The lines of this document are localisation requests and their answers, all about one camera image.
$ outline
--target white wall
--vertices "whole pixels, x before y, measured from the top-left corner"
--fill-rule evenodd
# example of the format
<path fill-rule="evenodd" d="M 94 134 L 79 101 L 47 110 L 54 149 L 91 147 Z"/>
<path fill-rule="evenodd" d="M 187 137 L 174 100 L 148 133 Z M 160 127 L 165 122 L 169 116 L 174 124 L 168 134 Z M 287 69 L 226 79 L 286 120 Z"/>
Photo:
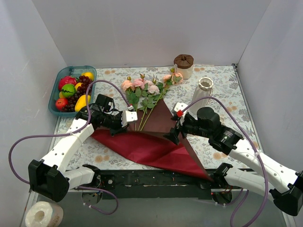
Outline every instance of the white wall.
<path fill-rule="evenodd" d="M 8 152 L 26 135 L 53 133 L 56 118 L 47 109 L 57 72 L 66 66 L 31 0 L 0 0 L 0 226 L 19 226 L 29 186 L 11 172 Z M 50 140 L 22 142 L 13 153 L 17 172 L 41 158 Z"/>
<path fill-rule="evenodd" d="M 264 151 L 303 170 L 303 0 L 271 1 L 239 62 L 239 76 Z"/>
<path fill-rule="evenodd" d="M 68 65 L 237 63 L 270 0 L 33 0 Z"/>

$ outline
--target teal plastic tray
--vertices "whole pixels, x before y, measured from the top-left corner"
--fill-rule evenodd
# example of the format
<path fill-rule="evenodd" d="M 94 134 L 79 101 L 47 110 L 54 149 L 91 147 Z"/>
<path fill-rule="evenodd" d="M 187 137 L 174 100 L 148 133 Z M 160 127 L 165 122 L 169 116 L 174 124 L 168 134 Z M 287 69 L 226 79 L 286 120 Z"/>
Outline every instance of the teal plastic tray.
<path fill-rule="evenodd" d="M 97 71 L 94 67 L 85 65 L 85 66 L 69 66 L 64 68 L 63 70 L 61 70 L 56 78 L 56 81 L 53 85 L 53 91 L 51 94 L 51 97 L 49 99 L 49 103 L 48 103 L 48 109 L 50 112 L 52 112 L 54 115 L 56 116 L 60 116 L 60 117 L 75 117 L 77 112 L 61 112 L 56 108 L 56 101 L 59 98 L 59 93 L 60 91 L 58 90 L 58 85 L 59 85 L 59 81 L 61 80 L 61 78 L 65 77 L 65 76 L 73 76 L 73 77 L 78 77 L 81 76 L 82 73 L 84 72 L 92 72 L 94 74 L 94 81 L 97 78 Z M 91 90 L 91 97 L 90 97 L 90 103 L 93 100 L 94 97 L 94 91 L 95 91 L 95 84 L 93 85 L 93 88 Z"/>

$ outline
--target floral tablecloth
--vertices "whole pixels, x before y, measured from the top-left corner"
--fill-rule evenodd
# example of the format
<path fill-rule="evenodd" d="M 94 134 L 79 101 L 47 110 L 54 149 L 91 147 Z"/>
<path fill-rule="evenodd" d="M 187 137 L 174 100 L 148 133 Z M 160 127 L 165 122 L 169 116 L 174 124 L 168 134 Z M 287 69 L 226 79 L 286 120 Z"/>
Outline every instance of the floral tablecloth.
<path fill-rule="evenodd" d="M 171 67 L 147 67 L 147 68 L 117 68 L 117 69 L 97 69 L 97 79 L 106 79 L 118 87 L 126 79 L 131 76 L 133 79 L 139 78 L 139 73 L 145 73 L 147 78 L 157 77 L 162 79 L 165 74 L 170 73 Z M 244 99 L 232 66 L 202 66 L 195 65 L 194 72 L 190 79 L 177 86 L 171 86 L 169 92 L 164 97 L 164 101 L 171 110 L 176 102 L 190 103 L 198 80 L 201 77 L 210 77 L 214 81 L 213 97 L 220 99 L 227 109 L 236 118 L 240 126 L 248 133 L 255 145 L 258 143 L 255 137 L 250 117 L 244 103 Z M 119 110 L 126 108 L 122 97 L 109 84 L 97 83 L 95 86 L 94 99 L 97 94 L 104 94 L 113 97 L 115 106 Z M 229 118 L 227 113 L 214 100 L 210 100 L 207 104 L 212 107 L 215 112 L 220 115 L 221 122 L 233 129 L 239 131 L 236 125 Z M 72 123 L 72 118 L 61 118 L 57 133 L 65 133 Z M 217 168 L 222 162 L 232 164 L 237 168 L 247 168 L 240 161 L 227 157 L 221 152 L 214 150 L 208 144 L 208 139 L 188 135 L 187 139 L 205 169 Z M 88 138 L 84 145 L 72 157 L 68 168 L 75 169 L 83 164 L 91 164 L 99 169 L 121 170 L 121 169 L 156 169 L 150 166 L 144 166 L 125 159 L 119 154 L 113 152 L 107 147 L 92 138 Z"/>

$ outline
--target red wrapping paper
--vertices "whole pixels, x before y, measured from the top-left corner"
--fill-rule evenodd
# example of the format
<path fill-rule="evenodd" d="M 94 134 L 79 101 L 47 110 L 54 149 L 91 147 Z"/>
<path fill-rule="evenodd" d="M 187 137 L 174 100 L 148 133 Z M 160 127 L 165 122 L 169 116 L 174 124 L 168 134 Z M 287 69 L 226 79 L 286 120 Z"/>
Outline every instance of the red wrapping paper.
<path fill-rule="evenodd" d="M 137 128 L 141 117 L 142 113 L 138 111 Z M 144 131 L 128 131 L 112 137 L 109 130 L 99 129 L 92 134 L 92 138 L 138 164 L 211 180 L 187 139 L 180 138 L 180 144 L 175 145 L 163 137 L 176 123 L 170 118 L 171 113 L 161 100 L 150 115 Z"/>

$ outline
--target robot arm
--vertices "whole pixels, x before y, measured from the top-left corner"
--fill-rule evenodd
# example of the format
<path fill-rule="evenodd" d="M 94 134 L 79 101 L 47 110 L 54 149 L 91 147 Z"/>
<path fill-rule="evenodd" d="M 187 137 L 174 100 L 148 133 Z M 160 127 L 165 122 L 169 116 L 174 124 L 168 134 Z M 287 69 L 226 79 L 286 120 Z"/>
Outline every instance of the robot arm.
<path fill-rule="evenodd" d="M 235 130 L 221 124 L 220 117 L 212 108 L 203 107 L 197 111 L 197 120 L 186 111 L 184 103 L 177 103 L 173 109 L 175 128 L 164 135 L 175 144 L 179 143 L 178 135 L 187 134 L 209 138 L 209 144 L 216 150 L 241 161 L 256 171 L 253 175 L 231 165 L 223 163 L 214 173 L 214 180 L 220 186 L 239 186 L 264 195 L 265 186 L 260 162 L 249 142 Z M 270 200 L 283 212 L 296 216 L 303 204 L 303 172 L 297 173 L 266 154 L 258 153 L 268 175 Z"/>
<path fill-rule="evenodd" d="M 42 159 L 33 160 L 29 164 L 31 190 L 59 202 L 69 189 L 83 184 L 93 184 L 96 181 L 96 169 L 93 166 L 84 165 L 71 171 L 66 171 L 66 168 L 72 156 L 96 128 L 107 127 L 111 135 L 115 135 L 127 131 L 128 123 L 137 120 L 137 113 L 128 110 L 112 115 L 110 111 L 112 103 L 112 98 L 98 95 L 96 102 L 89 107 L 91 112 L 89 124 L 80 132 L 73 133 L 87 122 L 88 110 L 84 107 L 77 113 L 67 131 L 71 135 L 62 138 Z"/>

